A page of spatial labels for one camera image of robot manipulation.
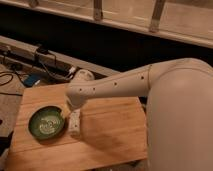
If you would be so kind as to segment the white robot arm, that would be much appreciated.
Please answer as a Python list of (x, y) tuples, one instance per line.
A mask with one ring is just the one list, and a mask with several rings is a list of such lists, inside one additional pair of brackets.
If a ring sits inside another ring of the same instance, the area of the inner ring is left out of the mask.
[(148, 64), (98, 80), (80, 71), (67, 103), (145, 97), (149, 171), (213, 171), (213, 66), (196, 58)]

